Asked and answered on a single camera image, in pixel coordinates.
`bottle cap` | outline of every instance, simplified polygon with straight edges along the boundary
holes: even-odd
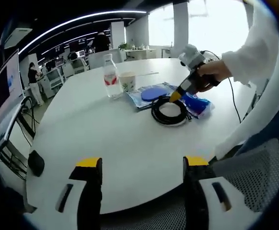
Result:
[[[106,54],[106,55],[104,55],[104,56],[103,56],[103,58],[104,58],[104,60],[105,60],[105,61],[109,61],[109,60],[111,60],[111,59],[112,59],[112,57],[113,57],[113,55],[112,55],[112,54]]]

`coiled cable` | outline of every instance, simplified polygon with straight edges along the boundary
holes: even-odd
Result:
[[[166,116],[160,111],[160,107],[169,102],[169,98],[170,97],[167,96],[160,96],[158,100],[152,102],[151,115],[154,120],[163,125],[176,125],[183,122],[184,120],[190,121],[192,119],[190,113],[187,111],[185,105],[179,100],[173,102],[180,108],[181,113],[178,116]]]

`blue lid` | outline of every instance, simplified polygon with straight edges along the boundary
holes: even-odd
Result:
[[[152,102],[158,99],[159,96],[165,96],[167,93],[166,89],[156,86],[141,92],[141,98],[143,101]]]

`monitor screen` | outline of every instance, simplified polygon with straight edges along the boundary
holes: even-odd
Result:
[[[19,97],[23,97],[23,91],[16,51],[0,69],[0,120]]]

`bottle label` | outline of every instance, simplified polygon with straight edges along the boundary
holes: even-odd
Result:
[[[106,85],[118,84],[116,73],[105,74],[105,84]]]

